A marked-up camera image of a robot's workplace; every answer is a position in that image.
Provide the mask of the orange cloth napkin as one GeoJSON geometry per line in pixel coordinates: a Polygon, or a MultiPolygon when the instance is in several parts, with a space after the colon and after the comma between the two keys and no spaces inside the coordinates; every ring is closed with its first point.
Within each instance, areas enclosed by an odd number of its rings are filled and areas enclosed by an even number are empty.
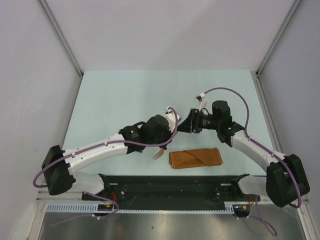
{"type": "Polygon", "coordinates": [[[170,152],[169,164],[173,169],[187,169],[219,166],[223,160],[217,148],[199,148],[170,152]]]}

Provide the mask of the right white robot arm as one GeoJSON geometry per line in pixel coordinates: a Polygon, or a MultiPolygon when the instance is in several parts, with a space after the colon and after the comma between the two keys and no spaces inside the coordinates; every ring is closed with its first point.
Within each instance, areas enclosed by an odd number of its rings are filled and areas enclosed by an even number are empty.
{"type": "Polygon", "coordinates": [[[194,134],[214,130],[221,143],[242,152],[260,166],[264,176],[242,174],[233,180],[230,194],[237,201],[248,195],[266,196],[280,208],[287,205],[299,208],[302,196],[310,192],[301,159],[295,154],[271,150],[249,136],[245,127],[233,121],[226,101],[213,102],[211,113],[192,108],[177,130],[194,134]]]}

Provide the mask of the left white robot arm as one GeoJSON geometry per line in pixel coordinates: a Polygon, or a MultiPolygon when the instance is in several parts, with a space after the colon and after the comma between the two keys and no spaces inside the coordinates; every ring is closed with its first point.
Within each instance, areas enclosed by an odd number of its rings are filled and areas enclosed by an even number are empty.
{"type": "Polygon", "coordinates": [[[155,115],[146,122],[138,122],[120,129],[107,139],[87,146],[63,150],[59,145],[51,147],[41,165],[45,187],[51,196],[68,191],[94,194],[105,200],[111,188],[102,174],[83,173],[82,169],[100,161],[141,153],[145,148],[166,149],[174,138],[181,116],[171,107],[165,115],[155,115]]]}

